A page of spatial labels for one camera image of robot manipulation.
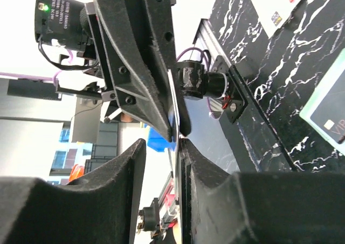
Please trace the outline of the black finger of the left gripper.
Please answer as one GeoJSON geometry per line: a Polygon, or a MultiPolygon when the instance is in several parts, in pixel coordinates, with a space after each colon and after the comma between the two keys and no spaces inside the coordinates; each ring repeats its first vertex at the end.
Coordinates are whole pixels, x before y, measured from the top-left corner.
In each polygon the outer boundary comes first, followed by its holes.
{"type": "Polygon", "coordinates": [[[93,2],[119,107],[171,141],[172,126],[163,117],[158,89],[137,47],[125,0],[93,2]]]}

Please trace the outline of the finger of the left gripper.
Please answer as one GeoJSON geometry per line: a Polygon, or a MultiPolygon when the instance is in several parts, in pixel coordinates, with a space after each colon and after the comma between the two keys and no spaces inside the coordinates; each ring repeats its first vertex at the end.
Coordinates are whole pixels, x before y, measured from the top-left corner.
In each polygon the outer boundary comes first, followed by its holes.
{"type": "Polygon", "coordinates": [[[171,0],[143,0],[143,5],[151,39],[149,48],[154,62],[151,74],[158,89],[158,98],[163,105],[163,117],[168,120],[172,118],[173,100],[168,79],[170,71],[178,104],[180,133],[187,136],[191,132],[191,122],[178,83],[171,0]]]}

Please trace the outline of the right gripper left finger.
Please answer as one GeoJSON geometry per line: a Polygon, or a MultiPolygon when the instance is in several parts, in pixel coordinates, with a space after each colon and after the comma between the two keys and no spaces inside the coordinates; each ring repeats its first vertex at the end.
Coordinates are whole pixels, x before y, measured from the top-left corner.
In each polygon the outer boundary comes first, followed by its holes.
{"type": "Polygon", "coordinates": [[[1,243],[133,243],[146,142],[67,185],[1,178],[1,243]]]}

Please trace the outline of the white blue patterned card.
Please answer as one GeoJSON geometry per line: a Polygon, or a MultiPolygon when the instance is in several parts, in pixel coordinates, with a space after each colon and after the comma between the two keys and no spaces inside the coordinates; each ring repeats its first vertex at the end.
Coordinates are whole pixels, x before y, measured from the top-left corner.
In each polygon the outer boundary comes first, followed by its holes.
{"type": "Polygon", "coordinates": [[[175,173],[174,173],[174,188],[175,188],[175,200],[176,203],[179,204],[179,165],[180,165],[180,159],[179,159],[179,138],[180,138],[180,114],[178,110],[178,103],[176,98],[176,91],[174,86],[174,79],[171,69],[167,70],[168,75],[168,82],[170,86],[170,93],[171,93],[171,99],[172,99],[172,128],[173,128],[173,140],[176,143],[175,147],[175,173]]]}

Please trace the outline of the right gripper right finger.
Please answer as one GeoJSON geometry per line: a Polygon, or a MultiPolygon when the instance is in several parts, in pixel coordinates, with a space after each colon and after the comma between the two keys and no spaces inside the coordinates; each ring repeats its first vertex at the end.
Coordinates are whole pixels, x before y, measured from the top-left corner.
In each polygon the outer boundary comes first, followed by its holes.
{"type": "Polygon", "coordinates": [[[228,174],[179,143],[183,243],[344,243],[344,175],[228,174]]]}

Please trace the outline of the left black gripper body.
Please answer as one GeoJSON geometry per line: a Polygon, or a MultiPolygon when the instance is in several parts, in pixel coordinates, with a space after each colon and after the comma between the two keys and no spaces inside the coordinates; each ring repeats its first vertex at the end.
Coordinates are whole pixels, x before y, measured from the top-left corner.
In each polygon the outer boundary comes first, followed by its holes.
{"type": "Polygon", "coordinates": [[[92,2],[86,3],[81,9],[80,24],[82,31],[90,37],[92,43],[85,51],[78,52],[77,56],[90,60],[95,67],[84,66],[79,71],[60,71],[55,75],[56,90],[91,99],[95,105],[103,101],[100,120],[103,123],[118,122],[119,107],[106,65],[105,48],[102,45],[98,17],[92,2]]]}

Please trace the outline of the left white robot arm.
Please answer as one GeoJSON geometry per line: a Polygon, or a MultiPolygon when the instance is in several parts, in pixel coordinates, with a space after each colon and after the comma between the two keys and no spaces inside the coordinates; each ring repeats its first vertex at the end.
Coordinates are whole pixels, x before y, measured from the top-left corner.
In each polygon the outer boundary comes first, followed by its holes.
{"type": "Polygon", "coordinates": [[[77,51],[100,71],[104,86],[87,96],[115,101],[123,113],[153,127],[167,141],[191,132],[185,98],[222,101],[234,122],[245,99],[222,57],[204,65],[176,59],[174,0],[36,0],[38,46],[77,51]]]}

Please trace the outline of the dark striped credit card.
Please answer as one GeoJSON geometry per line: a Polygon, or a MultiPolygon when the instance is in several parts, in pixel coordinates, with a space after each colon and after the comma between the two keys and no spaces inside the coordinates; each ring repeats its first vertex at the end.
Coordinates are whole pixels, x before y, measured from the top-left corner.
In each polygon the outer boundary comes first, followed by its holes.
{"type": "Polygon", "coordinates": [[[344,144],[344,68],[338,68],[321,91],[311,120],[337,144],[344,144]]]}

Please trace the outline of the green card holder wallet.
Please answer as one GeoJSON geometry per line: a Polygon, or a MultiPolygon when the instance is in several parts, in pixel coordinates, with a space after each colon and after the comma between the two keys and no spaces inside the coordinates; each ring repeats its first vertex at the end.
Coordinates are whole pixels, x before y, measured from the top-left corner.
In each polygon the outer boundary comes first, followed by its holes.
{"type": "Polygon", "coordinates": [[[299,116],[344,154],[344,50],[342,50],[299,116]]]}

